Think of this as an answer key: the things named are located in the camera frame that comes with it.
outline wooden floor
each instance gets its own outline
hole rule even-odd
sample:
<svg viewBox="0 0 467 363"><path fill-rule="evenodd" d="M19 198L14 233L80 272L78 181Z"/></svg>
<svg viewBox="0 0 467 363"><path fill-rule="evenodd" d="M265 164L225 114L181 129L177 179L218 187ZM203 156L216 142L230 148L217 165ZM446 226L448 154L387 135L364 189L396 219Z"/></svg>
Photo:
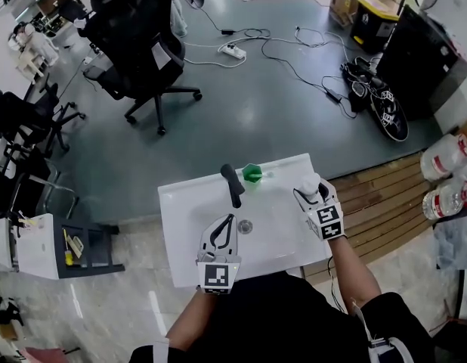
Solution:
<svg viewBox="0 0 467 363"><path fill-rule="evenodd" d="M365 263L396 250L432 225L422 212L422 199L431 185L420 172L420 156L331 181L342 204L348 240ZM311 284L329 279L327 260L304 270Z"/></svg>

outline sink basin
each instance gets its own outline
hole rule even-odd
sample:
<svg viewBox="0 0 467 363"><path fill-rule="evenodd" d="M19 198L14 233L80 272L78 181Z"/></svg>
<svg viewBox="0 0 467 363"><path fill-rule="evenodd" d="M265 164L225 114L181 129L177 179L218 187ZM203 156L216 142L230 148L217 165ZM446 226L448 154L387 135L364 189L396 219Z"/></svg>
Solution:
<svg viewBox="0 0 467 363"><path fill-rule="evenodd" d="M196 254L204 230L216 219L232 213L237 223L251 230L238 234L242 257L237 280L307 265L330 257L329 246L309 230L292 189L314 170L308 154L261 164L264 177L252 184L237 175L246 192L234 209L227 181L206 176L158 188L166 251L176 287L198 282Z"/></svg>

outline black shirt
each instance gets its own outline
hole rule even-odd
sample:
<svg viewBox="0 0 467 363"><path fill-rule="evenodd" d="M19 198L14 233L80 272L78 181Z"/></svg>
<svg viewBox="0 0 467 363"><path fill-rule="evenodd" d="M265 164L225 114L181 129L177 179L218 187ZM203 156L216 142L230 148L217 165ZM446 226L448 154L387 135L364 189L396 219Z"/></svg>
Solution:
<svg viewBox="0 0 467 363"><path fill-rule="evenodd" d="M397 337L415 363L435 361L430 336L398 294L382 294L362 312L373 338ZM394 355L390 361L401 361ZM130 363L152 360L153 347L144 346ZM360 320L285 272L236 282L230 295L219 297L208 329L192 348L169 349L169 363L210 360L370 362Z"/></svg>

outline person's arm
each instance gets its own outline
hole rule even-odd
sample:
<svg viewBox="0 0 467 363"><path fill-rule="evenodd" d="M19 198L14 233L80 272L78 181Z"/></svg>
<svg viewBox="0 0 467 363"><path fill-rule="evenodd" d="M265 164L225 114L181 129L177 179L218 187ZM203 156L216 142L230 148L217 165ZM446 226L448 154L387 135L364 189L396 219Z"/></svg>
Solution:
<svg viewBox="0 0 467 363"><path fill-rule="evenodd" d="M215 294L198 290L166 334L170 347L187 351L205 331L216 302Z"/></svg>
<svg viewBox="0 0 467 363"><path fill-rule="evenodd" d="M345 236L330 240L329 245L341 297L348 312L353 314L353 300L361 308L382 292L373 273L361 262Z"/></svg>

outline sink drain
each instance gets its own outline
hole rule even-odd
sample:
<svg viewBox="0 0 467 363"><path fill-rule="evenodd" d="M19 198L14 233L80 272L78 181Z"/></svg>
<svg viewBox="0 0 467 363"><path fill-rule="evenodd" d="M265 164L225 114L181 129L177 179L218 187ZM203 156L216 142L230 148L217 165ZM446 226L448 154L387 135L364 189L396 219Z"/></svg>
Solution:
<svg viewBox="0 0 467 363"><path fill-rule="evenodd" d="M239 229L240 233L248 234L250 231L252 231L252 229L254 228L254 225L252 224L252 222L244 219L239 222L239 224L237 225L237 228Z"/></svg>

